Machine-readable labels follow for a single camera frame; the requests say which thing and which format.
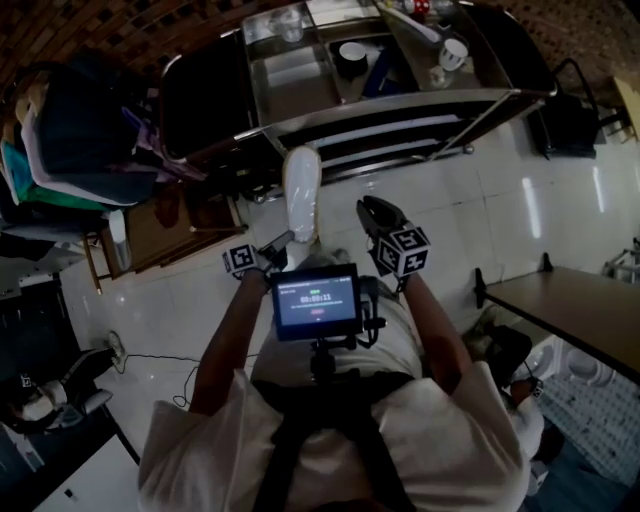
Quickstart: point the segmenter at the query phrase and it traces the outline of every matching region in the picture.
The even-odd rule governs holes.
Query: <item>camera monitor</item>
[[[360,287],[354,264],[281,272],[271,279],[280,341],[362,332]]]

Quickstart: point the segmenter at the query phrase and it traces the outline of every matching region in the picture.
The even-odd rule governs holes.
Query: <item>brick wall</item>
[[[175,55],[290,0],[1,0],[0,90],[18,68],[65,61],[82,46],[159,76]]]
[[[176,54],[290,1],[0,0],[0,90],[19,67],[64,61],[82,46],[158,77]],[[613,74],[640,89],[640,23],[622,0],[485,1],[515,14],[550,67],[564,57],[578,60],[600,100],[616,103]]]

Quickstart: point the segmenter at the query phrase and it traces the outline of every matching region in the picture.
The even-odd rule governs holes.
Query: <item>white shoe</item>
[[[318,191],[322,182],[318,152],[308,146],[291,150],[282,167],[282,181],[289,229],[296,242],[313,242],[318,236]]]

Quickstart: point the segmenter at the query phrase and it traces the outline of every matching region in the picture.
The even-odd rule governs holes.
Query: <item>green cloth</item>
[[[39,201],[78,210],[108,210],[103,204],[96,201],[39,187],[31,177],[31,169],[26,155],[7,141],[2,141],[2,150],[8,167],[7,172],[11,173],[15,192],[20,202],[34,203]]]

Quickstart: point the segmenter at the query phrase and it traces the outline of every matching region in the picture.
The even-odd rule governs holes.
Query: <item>black strap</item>
[[[265,401],[282,412],[284,419],[272,437],[274,450],[253,512],[284,510],[300,449],[313,432],[325,428],[334,428],[355,443],[377,501],[397,512],[415,511],[371,416],[372,404],[411,380],[409,375],[394,372],[306,388],[255,382]]]

